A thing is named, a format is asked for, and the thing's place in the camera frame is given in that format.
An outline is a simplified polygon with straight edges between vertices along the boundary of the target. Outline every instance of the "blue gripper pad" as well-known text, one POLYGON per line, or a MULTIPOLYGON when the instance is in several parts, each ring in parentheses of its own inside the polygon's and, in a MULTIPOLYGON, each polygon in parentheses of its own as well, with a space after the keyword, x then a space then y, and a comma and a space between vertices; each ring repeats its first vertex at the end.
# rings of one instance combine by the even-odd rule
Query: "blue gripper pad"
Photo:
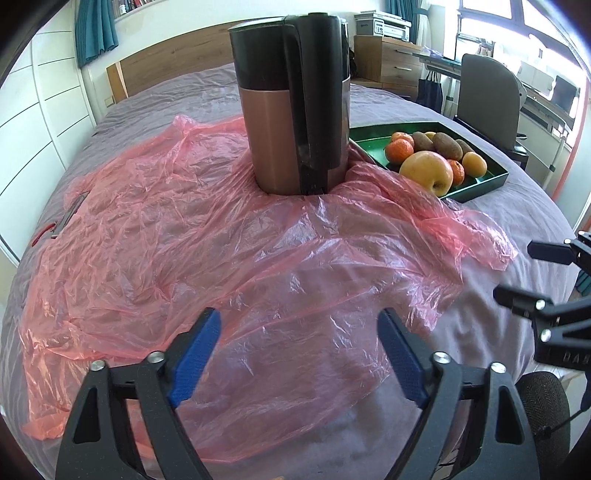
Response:
POLYGON ((210 316, 203 322, 201 331, 187 347, 184 357, 179 360, 174 371, 173 387, 168 393, 168 399, 173 408, 177 408, 183 400, 187 400, 193 395, 221 331, 220 314, 217 310, 212 310, 210 316))
POLYGON ((386 310, 378 315, 378 338, 402 386, 404 396, 415 402, 419 408, 426 407, 429 395, 424 386, 425 369, 386 310))

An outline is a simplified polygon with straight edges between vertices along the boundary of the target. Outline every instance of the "black chair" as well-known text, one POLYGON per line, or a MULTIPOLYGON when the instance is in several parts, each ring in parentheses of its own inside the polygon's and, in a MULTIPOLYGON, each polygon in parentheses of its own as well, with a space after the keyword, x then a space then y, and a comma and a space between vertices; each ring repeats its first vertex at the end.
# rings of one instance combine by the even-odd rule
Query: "black chair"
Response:
POLYGON ((480 55, 462 57, 462 79, 454 121, 501 150, 525 170, 529 154, 517 139, 519 80, 502 63, 480 55))

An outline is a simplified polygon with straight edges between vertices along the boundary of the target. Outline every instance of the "wooden headboard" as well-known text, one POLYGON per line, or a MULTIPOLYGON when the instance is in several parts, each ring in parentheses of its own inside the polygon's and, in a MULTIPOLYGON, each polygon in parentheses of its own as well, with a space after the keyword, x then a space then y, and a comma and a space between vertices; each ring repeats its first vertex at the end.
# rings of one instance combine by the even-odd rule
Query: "wooden headboard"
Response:
POLYGON ((169 38, 107 67, 115 102, 184 75, 220 67, 233 61, 229 22, 169 38))

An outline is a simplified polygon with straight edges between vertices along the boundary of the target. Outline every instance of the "apple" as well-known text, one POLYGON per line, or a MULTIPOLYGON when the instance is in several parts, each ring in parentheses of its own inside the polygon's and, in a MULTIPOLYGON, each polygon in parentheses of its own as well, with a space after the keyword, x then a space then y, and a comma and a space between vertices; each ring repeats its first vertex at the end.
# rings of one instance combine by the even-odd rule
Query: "apple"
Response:
POLYGON ((417 182, 421 187, 443 197, 452 187, 453 170, 440 154, 417 152, 408 157, 400 167, 400 175, 417 182))

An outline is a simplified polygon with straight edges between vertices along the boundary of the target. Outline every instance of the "plastic sheet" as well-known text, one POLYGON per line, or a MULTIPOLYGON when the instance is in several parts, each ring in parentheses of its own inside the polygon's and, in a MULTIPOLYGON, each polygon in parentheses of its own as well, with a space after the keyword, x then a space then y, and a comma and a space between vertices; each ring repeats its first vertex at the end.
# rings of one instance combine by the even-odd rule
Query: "plastic sheet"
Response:
MULTIPOLYGON (((516 256, 486 215, 450 209, 350 150, 324 196, 256 185, 242 118, 178 116, 162 134, 77 179, 90 194, 44 239, 19 325, 34 438, 63 432, 90 362, 164 349, 205 306, 223 331, 178 414, 199 455, 233 462, 335 418, 389 374, 375 319, 396 308, 432 330, 471 255, 516 256)), ((141 452, 150 455, 132 412, 141 452)))

